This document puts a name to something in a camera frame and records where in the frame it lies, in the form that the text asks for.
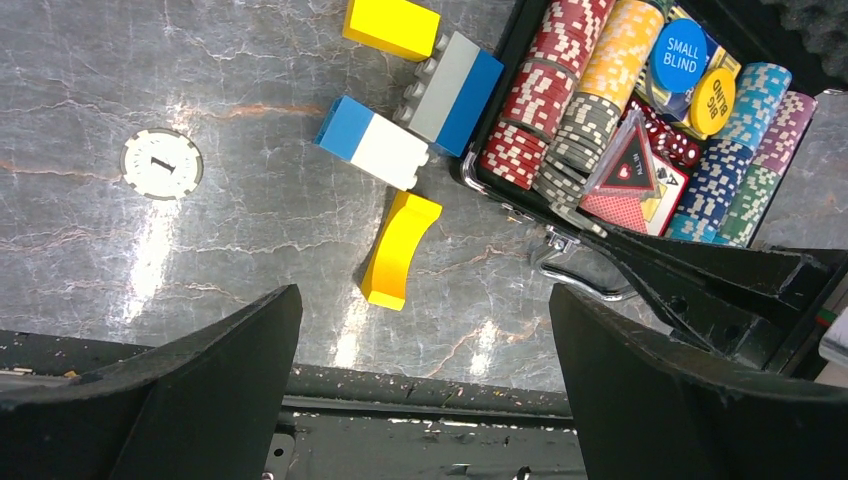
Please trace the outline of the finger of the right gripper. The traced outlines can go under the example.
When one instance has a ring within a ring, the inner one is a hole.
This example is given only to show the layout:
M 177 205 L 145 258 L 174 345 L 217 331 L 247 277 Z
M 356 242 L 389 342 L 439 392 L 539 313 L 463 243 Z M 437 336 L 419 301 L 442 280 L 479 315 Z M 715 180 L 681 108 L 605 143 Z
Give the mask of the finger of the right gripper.
M 639 234 L 579 233 L 675 337 L 763 371 L 796 371 L 821 338 L 816 317 L 847 274 L 841 249 L 754 250 Z

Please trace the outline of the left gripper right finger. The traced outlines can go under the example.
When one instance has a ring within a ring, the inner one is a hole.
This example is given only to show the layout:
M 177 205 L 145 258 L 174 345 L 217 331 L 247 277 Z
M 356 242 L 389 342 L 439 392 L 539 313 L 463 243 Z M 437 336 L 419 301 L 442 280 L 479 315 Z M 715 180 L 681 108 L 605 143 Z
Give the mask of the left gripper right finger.
M 721 359 L 557 284 L 551 324 L 592 479 L 843 479 L 847 392 Z

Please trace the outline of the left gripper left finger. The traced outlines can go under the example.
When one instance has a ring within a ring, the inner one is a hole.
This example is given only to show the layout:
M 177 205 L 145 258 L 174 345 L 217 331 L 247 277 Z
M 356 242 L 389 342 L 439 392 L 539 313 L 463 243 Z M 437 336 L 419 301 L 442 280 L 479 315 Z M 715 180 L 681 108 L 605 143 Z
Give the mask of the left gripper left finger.
M 1 396 L 5 479 L 257 479 L 302 318 L 281 287 L 185 337 Z

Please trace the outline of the yellow round button chip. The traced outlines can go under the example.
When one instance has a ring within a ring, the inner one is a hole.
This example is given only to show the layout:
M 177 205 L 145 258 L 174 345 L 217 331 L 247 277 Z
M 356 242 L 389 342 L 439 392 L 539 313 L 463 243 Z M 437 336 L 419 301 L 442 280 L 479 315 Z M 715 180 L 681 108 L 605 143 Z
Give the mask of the yellow round button chip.
M 692 128 L 710 136 L 728 122 L 734 107 L 736 80 L 725 68 L 709 70 L 695 87 L 689 109 Z

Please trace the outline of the grey poker chip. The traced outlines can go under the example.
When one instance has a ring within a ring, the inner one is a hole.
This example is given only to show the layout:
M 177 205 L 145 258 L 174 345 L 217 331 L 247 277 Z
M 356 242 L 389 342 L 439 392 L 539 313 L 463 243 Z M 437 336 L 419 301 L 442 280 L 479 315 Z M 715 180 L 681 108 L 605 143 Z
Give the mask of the grey poker chip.
M 123 180 L 153 200 L 178 200 L 201 183 L 203 158 L 185 135 L 165 128 L 141 130 L 126 140 L 120 153 Z

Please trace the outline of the blue round button chip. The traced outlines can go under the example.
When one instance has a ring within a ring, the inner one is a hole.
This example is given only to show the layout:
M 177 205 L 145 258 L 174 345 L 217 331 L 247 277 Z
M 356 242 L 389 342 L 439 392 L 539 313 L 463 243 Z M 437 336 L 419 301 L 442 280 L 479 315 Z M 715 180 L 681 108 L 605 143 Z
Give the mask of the blue round button chip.
M 690 19 L 674 20 L 663 28 L 650 54 L 652 78 L 664 90 L 684 93 L 703 76 L 706 54 L 702 28 Z

